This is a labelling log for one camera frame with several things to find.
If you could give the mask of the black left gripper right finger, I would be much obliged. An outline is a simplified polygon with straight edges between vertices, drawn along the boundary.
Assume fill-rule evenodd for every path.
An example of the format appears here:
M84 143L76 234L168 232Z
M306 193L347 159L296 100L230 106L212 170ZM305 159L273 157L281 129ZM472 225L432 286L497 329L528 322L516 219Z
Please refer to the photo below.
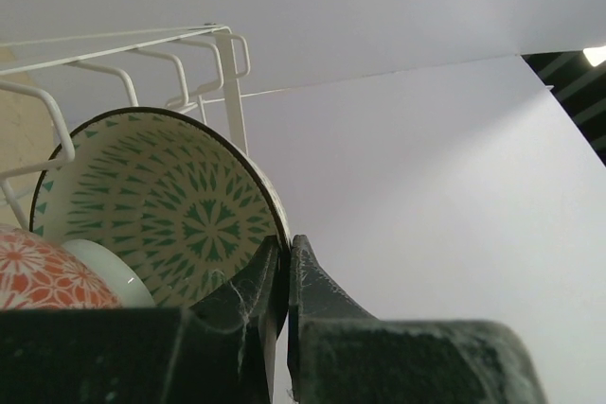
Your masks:
M298 403L545 403L521 339L484 320L380 320L291 249L287 364Z

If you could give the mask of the white bowl green pattern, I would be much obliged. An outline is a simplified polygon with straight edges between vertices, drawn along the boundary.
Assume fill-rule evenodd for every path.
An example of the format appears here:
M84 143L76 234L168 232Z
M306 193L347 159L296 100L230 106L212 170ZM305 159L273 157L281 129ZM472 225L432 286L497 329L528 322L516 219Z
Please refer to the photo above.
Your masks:
M268 236L290 243L285 210L236 145L183 114L129 107L71 132L72 162L44 171L28 227L117 255L159 307L191 307L242 271Z

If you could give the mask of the orange floral pattern bowl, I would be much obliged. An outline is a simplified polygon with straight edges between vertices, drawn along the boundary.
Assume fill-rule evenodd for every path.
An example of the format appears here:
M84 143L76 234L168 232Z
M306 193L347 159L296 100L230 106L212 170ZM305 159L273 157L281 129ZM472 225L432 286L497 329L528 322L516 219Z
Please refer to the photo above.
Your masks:
M1 308L154 307L137 274L105 247L84 239L55 245L1 226Z

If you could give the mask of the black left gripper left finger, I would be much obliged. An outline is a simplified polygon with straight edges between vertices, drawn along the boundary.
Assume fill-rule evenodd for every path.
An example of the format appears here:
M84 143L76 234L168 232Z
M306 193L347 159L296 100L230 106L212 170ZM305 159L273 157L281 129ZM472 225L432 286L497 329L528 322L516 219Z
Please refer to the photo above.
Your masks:
M279 243L198 304L1 315L5 403L268 403Z

